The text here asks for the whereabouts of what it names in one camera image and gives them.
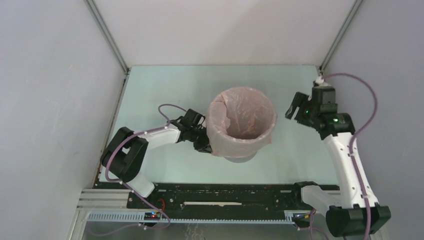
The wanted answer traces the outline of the grey plastic trash bin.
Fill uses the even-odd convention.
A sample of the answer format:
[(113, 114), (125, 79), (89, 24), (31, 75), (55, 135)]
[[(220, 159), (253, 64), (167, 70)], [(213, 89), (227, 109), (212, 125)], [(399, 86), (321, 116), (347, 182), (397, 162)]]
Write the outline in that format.
[(225, 156), (224, 158), (232, 163), (245, 163), (250, 161), (251, 159), (253, 159), (256, 156), (256, 152), (249, 155), (249, 156), (244, 156), (244, 157), (227, 157)]

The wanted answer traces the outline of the pink plastic trash bag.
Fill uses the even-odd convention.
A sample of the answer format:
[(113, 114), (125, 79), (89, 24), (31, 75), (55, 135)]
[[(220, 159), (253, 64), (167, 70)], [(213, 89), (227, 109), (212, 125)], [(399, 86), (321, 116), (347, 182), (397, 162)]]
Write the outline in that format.
[(219, 93), (206, 112), (206, 134), (215, 157), (246, 157), (270, 144), (278, 114), (260, 90), (239, 86)]

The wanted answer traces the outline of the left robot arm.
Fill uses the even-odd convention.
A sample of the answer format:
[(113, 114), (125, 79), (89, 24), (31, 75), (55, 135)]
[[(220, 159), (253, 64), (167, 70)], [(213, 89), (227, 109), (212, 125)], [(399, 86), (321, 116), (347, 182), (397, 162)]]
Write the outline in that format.
[(167, 119), (164, 126), (134, 132), (121, 127), (100, 157), (100, 176), (107, 182), (117, 182), (139, 194), (138, 201), (145, 208), (153, 208), (158, 202), (155, 185), (141, 173), (144, 158), (149, 150), (179, 142), (191, 142), (193, 148), (211, 154), (206, 130), (206, 117), (189, 108), (176, 119)]

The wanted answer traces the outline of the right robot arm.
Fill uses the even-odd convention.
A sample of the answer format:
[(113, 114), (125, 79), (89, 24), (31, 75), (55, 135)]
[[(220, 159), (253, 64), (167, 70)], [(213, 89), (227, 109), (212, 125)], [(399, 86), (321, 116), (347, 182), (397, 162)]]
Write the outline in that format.
[(297, 209), (309, 205), (323, 214), (334, 237), (369, 237), (380, 230), (391, 211), (380, 205), (368, 182), (357, 148), (357, 131), (351, 116), (338, 111), (336, 90), (314, 86), (310, 95), (297, 92), (285, 118), (317, 131), (335, 167), (340, 191), (340, 196), (334, 197), (315, 182), (297, 182), (291, 204)]

